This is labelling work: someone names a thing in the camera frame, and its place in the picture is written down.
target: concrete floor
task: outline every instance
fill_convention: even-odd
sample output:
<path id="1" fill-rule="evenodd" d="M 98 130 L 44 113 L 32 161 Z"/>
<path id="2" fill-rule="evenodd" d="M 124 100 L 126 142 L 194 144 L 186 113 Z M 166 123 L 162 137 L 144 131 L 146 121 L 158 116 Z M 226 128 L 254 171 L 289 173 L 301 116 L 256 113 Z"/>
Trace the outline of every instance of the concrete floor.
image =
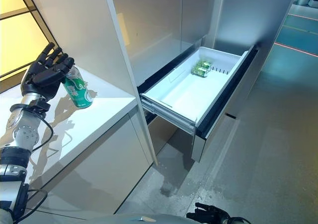
<path id="1" fill-rule="evenodd" d="M 252 223 L 318 220 L 318 58 L 274 46 L 240 116 L 200 163 L 178 130 L 117 213 L 185 216 L 201 202 Z"/>

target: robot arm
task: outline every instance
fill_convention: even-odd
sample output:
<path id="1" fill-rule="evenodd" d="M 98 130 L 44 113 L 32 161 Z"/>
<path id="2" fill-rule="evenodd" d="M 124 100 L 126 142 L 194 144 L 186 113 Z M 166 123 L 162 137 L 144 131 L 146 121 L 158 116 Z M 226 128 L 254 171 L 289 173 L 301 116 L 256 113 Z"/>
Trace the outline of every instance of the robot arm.
<path id="1" fill-rule="evenodd" d="M 46 59 L 53 47 L 53 43 L 46 46 L 26 71 L 21 82 L 22 101 L 11 107 L 6 132 L 0 138 L 0 223 L 10 223 L 10 218 L 5 218 L 8 213 L 11 223 L 18 223 L 24 214 L 29 191 L 24 181 L 29 158 L 39 141 L 37 129 L 50 108 L 47 102 L 74 64 L 66 54 L 54 63 L 61 48 Z"/>

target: open drawer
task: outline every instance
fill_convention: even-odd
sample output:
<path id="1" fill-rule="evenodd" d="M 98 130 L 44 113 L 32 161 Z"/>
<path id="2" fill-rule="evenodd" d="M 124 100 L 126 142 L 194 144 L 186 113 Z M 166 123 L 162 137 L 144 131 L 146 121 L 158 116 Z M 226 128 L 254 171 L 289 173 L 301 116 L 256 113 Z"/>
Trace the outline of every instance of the open drawer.
<path id="1" fill-rule="evenodd" d="M 200 161 L 207 139 L 254 59 L 255 46 L 242 56 L 200 47 L 145 93 L 143 107 L 193 136 L 192 159 Z M 207 77 L 191 73 L 200 60 L 212 62 Z"/>

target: black robotic finger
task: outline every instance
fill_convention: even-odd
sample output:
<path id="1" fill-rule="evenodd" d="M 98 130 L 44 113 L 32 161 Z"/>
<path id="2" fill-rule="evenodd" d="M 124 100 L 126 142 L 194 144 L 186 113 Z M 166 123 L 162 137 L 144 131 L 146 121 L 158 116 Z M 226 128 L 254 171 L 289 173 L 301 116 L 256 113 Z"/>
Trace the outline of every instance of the black robotic finger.
<path id="1" fill-rule="evenodd" d="M 198 208 L 196 208 L 196 209 L 194 210 L 194 212 L 197 213 L 197 214 L 203 214 L 203 215 L 207 215 L 207 214 L 209 213 L 209 212 L 206 211 L 206 210 L 202 210 L 202 209 L 198 209 Z"/>
<path id="2" fill-rule="evenodd" d="M 74 65 L 74 59 L 71 57 L 67 57 L 63 60 L 63 62 L 61 64 L 65 65 L 70 70 L 72 68 L 72 66 Z"/>
<path id="3" fill-rule="evenodd" d="M 187 213 L 186 217 L 200 223 L 208 224 L 222 224 L 219 219 L 214 215 L 202 215 L 198 213 Z"/>
<path id="4" fill-rule="evenodd" d="M 37 57 L 35 62 L 44 64 L 46 56 L 49 54 L 49 52 L 54 48 L 55 44 L 54 43 L 49 43 L 44 50 L 40 53 L 40 55 Z"/>
<path id="5" fill-rule="evenodd" d="M 73 66 L 73 64 L 74 59 L 68 57 L 62 63 L 54 64 L 51 68 L 38 73 L 36 76 L 34 76 L 32 82 L 41 87 L 49 86 L 57 82 L 59 83 L 63 80 L 65 74 L 70 71 L 70 68 Z"/>
<path id="6" fill-rule="evenodd" d="M 53 53 L 50 54 L 48 59 L 46 60 L 44 66 L 50 68 L 53 64 L 54 59 L 58 56 L 58 54 L 62 51 L 60 47 L 56 48 Z"/>
<path id="7" fill-rule="evenodd" d="M 204 209 L 206 211 L 211 210 L 211 207 L 212 207 L 212 206 L 209 206 L 209 205 L 206 205 L 206 204 L 202 204 L 202 203 L 195 203 L 195 206 L 197 208 L 202 208 L 202 209 Z"/>
<path id="8" fill-rule="evenodd" d="M 69 56 L 69 55 L 66 54 L 66 53 L 62 54 L 62 55 L 59 57 L 59 59 L 56 61 L 55 64 L 60 64 L 60 63 L 63 62 L 68 56 Z"/>

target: red light strip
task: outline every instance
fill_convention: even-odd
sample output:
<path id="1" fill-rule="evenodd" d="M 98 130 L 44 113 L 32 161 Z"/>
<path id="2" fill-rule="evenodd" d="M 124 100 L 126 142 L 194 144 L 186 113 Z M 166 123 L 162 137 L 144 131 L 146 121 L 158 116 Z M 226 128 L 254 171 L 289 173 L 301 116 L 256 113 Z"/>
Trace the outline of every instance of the red light strip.
<path id="1" fill-rule="evenodd" d="M 289 14 L 289 15 L 293 15 L 293 16 L 297 16 L 297 17 L 301 17 L 301 18 L 305 18 L 305 19 L 311 19 L 311 20 L 318 21 L 318 19 L 314 19 L 314 18 L 310 18 L 310 17 L 305 17 L 305 16 L 301 16 L 301 15 L 296 15 L 296 14 Z"/>
<path id="2" fill-rule="evenodd" d="M 317 58 L 318 58 L 318 55 L 316 55 L 316 54 L 311 54 L 311 53 L 305 52 L 305 51 L 303 51 L 303 50 L 295 49 L 295 48 L 293 48 L 293 47 L 289 47 L 289 46 L 287 46 L 287 45 L 280 44 L 280 43 L 277 43 L 277 42 L 274 42 L 274 44 L 279 45 L 279 46 L 282 46 L 282 47 L 284 47 L 284 48 L 292 49 L 292 50 L 295 50 L 295 51 L 298 51 L 298 52 L 301 52 L 301 53 L 304 53 L 304 54 L 308 54 L 308 55 L 311 55 L 311 56 L 314 56 L 314 57 L 317 57 Z"/>

